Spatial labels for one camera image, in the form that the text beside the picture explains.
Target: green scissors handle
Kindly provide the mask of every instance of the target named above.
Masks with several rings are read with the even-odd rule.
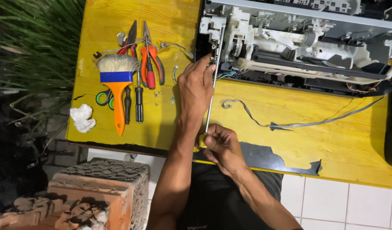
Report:
[[[100,100],[101,96],[105,96],[105,101],[104,102],[101,102],[101,100]],[[114,101],[114,95],[112,94],[112,91],[110,89],[108,89],[106,91],[99,92],[97,94],[96,102],[100,106],[105,106],[105,105],[108,104],[108,107],[111,110],[114,110],[114,106],[112,105],[113,101]]]

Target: floor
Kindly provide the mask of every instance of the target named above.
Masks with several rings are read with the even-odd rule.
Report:
[[[129,159],[97,149],[89,150],[92,157]],[[165,159],[137,155],[134,161],[151,167],[149,210]],[[392,230],[392,189],[284,175],[281,191],[281,203],[305,230]]]

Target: wooden table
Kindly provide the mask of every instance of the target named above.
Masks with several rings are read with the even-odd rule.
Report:
[[[137,38],[142,37],[142,21],[146,20],[154,44],[168,41],[192,49],[198,31],[199,6],[199,0],[86,1],[73,93],[73,98],[83,97],[73,100],[72,107],[90,105],[97,125],[88,133],[79,133],[70,120],[66,134],[68,140],[122,151],[143,147],[147,154],[166,154],[178,111],[177,101],[170,103],[173,95],[178,96],[172,71],[175,65],[179,66],[177,75],[184,70],[189,63],[186,55],[176,47],[158,53],[165,66],[166,83],[157,85],[154,91],[144,90],[144,122],[135,122],[135,106],[132,106],[131,123],[119,137],[113,112],[95,102],[95,95],[107,88],[100,83],[92,54],[118,49],[116,35],[121,31],[128,32],[134,20],[138,22]],[[139,53],[143,43],[138,46]],[[159,91],[163,95],[154,97],[153,92]],[[322,159],[319,178],[392,188],[392,166],[383,158],[386,99],[348,118],[325,125],[295,128],[291,132],[270,131],[258,126],[240,103],[234,103],[233,108],[227,110],[220,106],[224,99],[234,98],[243,100],[262,124],[317,122],[361,108],[377,98],[350,99],[221,80],[216,85],[211,120],[235,130],[241,142],[270,146],[287,167],[306,169],[310,162]],[[132,104],[135,105],[133,93]]]

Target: tissue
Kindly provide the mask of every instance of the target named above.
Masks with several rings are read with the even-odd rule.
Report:
[[[70,108],[70,116],[74,120],[74,126],[81,133],[90,131],[96,124],[95,119],[89,119],[93,113],[93,109],[83,104],[79,108]]]

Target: disassembled printer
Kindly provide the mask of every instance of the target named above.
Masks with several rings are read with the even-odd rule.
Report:
[[[226,79],[351,97],[392,91],[392,0],[204,0],[201,13],[195,58],[212,52]]]

